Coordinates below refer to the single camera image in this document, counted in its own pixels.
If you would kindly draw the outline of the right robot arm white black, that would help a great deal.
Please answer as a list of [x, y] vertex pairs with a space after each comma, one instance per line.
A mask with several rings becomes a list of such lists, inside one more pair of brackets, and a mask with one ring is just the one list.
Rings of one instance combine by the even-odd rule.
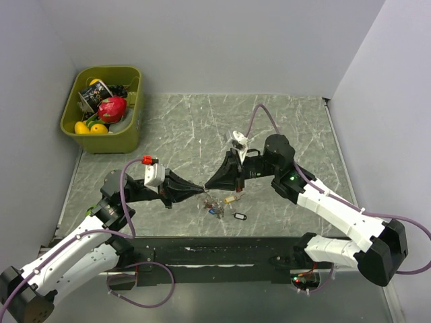
[[330, 262], [356, 268], [375, 285], [389, 284], [408, 254], [405, 227], [349, 206], [313, 174], [294, 161], [295, 150], [284, 135], [265, 140], [263, 151], [248, 156], [246, 140], [234, 140], [222, 165], [205, 183], [207, 189], [240, 192], [248, 179], [271, 176], [271, 186], [284, 199], [299, 205], [336, 227], [346, 238], [304, 234], [293, 247], [296, 264], [309, 268]]

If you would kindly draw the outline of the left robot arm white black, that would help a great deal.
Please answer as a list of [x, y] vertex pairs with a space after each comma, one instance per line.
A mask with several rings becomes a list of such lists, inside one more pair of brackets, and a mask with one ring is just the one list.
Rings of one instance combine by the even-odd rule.
[[171, 170], [146, 168], [135, 180], [123, 170], [109, 173], [101, 188], [102, 198], [89, 215], [57, 245], [21, 269], [8, 267], [1, 273], [1, 313], [16, 322], [44, 322], [60, 299], [91, 278], [133, 262], [135, 211], [128, 203], [160, 200], [166, 208], [203, 193], [202, 186], [177, 176]]

